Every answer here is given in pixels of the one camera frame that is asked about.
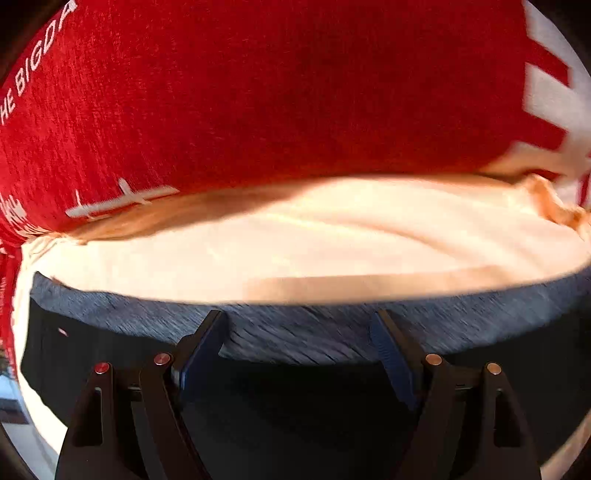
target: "metal rivet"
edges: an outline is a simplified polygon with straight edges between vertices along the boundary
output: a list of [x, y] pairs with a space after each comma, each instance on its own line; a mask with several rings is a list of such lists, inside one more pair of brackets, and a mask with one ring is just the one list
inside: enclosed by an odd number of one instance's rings
[[154, 363], [156, 365], [166, 365], [171, 360], [171, 356], [168, 353], [159, 353], [154, 357]]
[[430, 353], [425, 357], [425, 360], [427, 361], [427, 363], [429, 365], [441, 365], [441, 362], [443, 362], [443, 360], [441, 359], [441, 357], [439, 355], [437, 355], [436, 353]]
[[101, 362], [99, 364], [95, 365], [95, 374], [105, 374], [109, 371], [109, 368], [111, 368], [111, 366], [107, 363], [107, 362]]
[[490, 363], [486, 366], [486, 369], [493, 375], [500, 374], [503, 370], [501, 370], [501, 366], [499, 364]]

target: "white pattern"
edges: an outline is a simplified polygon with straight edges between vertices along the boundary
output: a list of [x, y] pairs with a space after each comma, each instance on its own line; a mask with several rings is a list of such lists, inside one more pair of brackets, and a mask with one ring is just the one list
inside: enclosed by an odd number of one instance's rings
[[80, 193], [78, 192], [78, 190], [75, 190], [77, 206], [67, 209], [66, 215], [71, 218], [87, 217], [90, 220], [97, 220], [97, 217], [92, 216], [93, 213], [108, 212], [109, 210], [127, 207], [129, 205], [133, 205], [134, 203], [140, 203], [145, 205], [149, 203], [148, 200], [150, 199], [165, 197], [167, 195], [172, 195], [179, 192], [179, 190], [177, 190], [176, 188], [168, 185], [162, 185], [160, 187], [156, 187], [153, 189], [140, 190], [138, 192], [134, 192], [129, 186], [129, 183], [127, 183], [125, 179], [119, 179], [119, 188], [123, 192], [122, 196], [111, 200], [105, 200], [103, 202], [97, 203], [89, 203], [86, 205], [83, 205], [81, 203]]
[[570, 88], [526, 64], [524, 111], [566, 130], [558, 151], [516, 142], [484, 172], [501, 175], [544, 168], [577, 179], [591, 167], [591, 77], [560, 30], [525, 1], [527, 34], [569, 67]]
[[0, 210], [6, 217], [8, 223], [14, 227], [17, 234], [30, 238], [32, 236], [43, 235], [48, 233], [49, 230], [33, 225], [28, 221], [27, 212], [23, 208], [20, 200], [15, 200], [12, 195], [9, 195], [5, 200], [0, 194]]

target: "white letters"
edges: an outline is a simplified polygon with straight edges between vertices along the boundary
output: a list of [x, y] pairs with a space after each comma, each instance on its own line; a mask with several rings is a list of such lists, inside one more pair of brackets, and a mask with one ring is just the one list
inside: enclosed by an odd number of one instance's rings
[[[30, 73], [30, 71], [34, 72], [39, 68], [43, 55], [47, 54], [53, 45], [53, 42], [56, 39], [56, 26], [57, 31], [61, 31], [64, 20], [69, 14], [76, 10], [76, 8], [78, 8], [78, 5], [76, 5], [76, 0], [69, 0], [69, 2], [65, 4], [61, 11], [60, 22], [57, 23], [57, 19], [53, 19], [51, 23], [49, 23], [47, 29], [45, 30], [45, 38], [38, 40], [33, 47], [31, 55], [25, 58], [24, 66], [18, 69], [17, 74], [14, 77], [14, 87], [19, 97], [22, 96], [22, 94], [27, 89], [28, 83], [31, 81], [31, 76], [33, 74]], [[8, 117], [16, 107], [17, 104], [14, 102], [14, 93], [12, 88], [9, 88], [5, 97], [0, 97], [0, 124], [2, 126], [5, 125]]]
[[[50, 29], [51, 29], [51, 38], [49, 38], [49, 30]], [[51, 44], [53, 43], [53, 38], [55, 36], [56, 36], [56, 20], [51, 22], [49, 24], [49, 26], [47, 27], [47, 30], [45, 30], [45, 43], [43, 44], [43, 54], [44, 55], [47, 53], [47, 50], [49, 50], [49, 47], [51, 47]]]
[[25, 71], [22, 67], [18, 70], [17, 76], [14, 77], [14, 83], [17, 87], [18, 96], [21, 96], [27, 86], [27, 83], [25, 82]]
[[41, 54], [43, 53], [43, 49], [41, 48], [43, 42], [39, 40], [33, 49], [33, 53], [31, 53], [31, 70], [35, 71], [39, 66], [39, 62], [41, 61]]
[[11, 88], [8, 89], [8, 93], [6, 94], [6, 102], [8, 105], [8, 113], [12, 113], [17, 106], [14, 104], [14, 97], [12, 96]]
[[6, 97], [4, 97], [4, 103], [0, 103], [0, 121], [4, 125], [4, 120], [8, 120], [8, 106]]
[[76, 10], [76, 7], [78, 7], [78, 5], [76, 5], [76, 2], [74, 0], [70, 0], [66, 6], [64, 7], [64, 10], [61, 11], [61, 18], [60, 18], [60, 25], [59, 27], [57, 27], [57, 31], [61, 32], [61, 25], [62, 23], [64, 23], [64, 19], [71, 14], [74, 10]]

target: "fabric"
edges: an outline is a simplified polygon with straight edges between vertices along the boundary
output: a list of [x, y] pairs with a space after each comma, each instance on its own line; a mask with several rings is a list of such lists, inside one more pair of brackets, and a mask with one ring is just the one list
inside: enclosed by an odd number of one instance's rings
[[5, 297], [25, 238], [176, 193], [537, 171], [583, 205], [590, 112], [581, 61], [519, 0], [70, 0], [0, 88]]
[[[568, 468], [568, 455], [546, 460], [591, 407], [590, 308], [587, 297], [547, 327], [448, 356], [457, 365], [480, 368], [494, 359], [503, 366], [530, 423], [545, 480], [561, 476], [548, 475], [547, 465], [552, 473], [557, 465], [563, 472]], [[30, 312], [21, 371], [66, 424], [95, 362], [140, 366], [159, 351], [171, 351], [170, 344], [90, 326], [35, 301]], [[100, 316], [93, 318], [100, 323]], [[372, 467], [366, 477], [381, 478], [379, 472], [400, 457], [413, 428], [413, 417], [396, 401], [380, 364], [297, 367], [220, 358], [209, 373], [200, 396], [184, 405], [183, 418], [214, 478], [277, 478], [281, 471], [287, 471], [282, 478], [343, 478], [368, 456]], [[286, 411], [288, 416], [280, 414]], [[43, 433], [61, 445], [63, 437]], [[297, 467], [290, 462], [294, 455], [304, 459]], [[231, 465], [225, 461], [229, 456]], [[251, 463], [256, 467], [246, 468]]]
[[[274, 194], [244, 210], [240, 196], [195, 197], [172, 219], [176, 199], [163, 200], [147, 227], [142, 217], [107, 219], [81, 233], [86, 245], [31, 241], [15, 305], [26, 312], [35, 271], [148, 300], [342, 304], [544, 283], [591, 262], [587, 214], [539, 177], [515, 186], [478, 176], [331, 179], [263, 191]], [[89, 241], [105, 232], [133, 238]]]
[[230, 318], [222, 356], [293, 364], [378, 361], [369, 339], [372, 313], [386, 309], [426, 351], [449, 353], [534, 330], [591, 294], [591, 267], [561, 280], [478, 294], [333, 305], [175, 304], [81, 292], [35, 275], [31, 298], [42, 308], [127, 335], [176, 344], [208, 312]]

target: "red rivet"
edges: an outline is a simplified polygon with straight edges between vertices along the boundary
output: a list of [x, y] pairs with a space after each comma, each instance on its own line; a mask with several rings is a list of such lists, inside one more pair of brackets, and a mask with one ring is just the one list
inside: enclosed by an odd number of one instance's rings
[[109, 368], [111, 368], [111, 366], [107, 363], [107, 362], [101, 362], [99, 364], [95, 365], [95, 374], [105, 374], [109, 371]]
[[156, 365], [166, 365], [171, 359], [172, 357], [168, 353], [159, 353], [154, 357], [154, 363]]

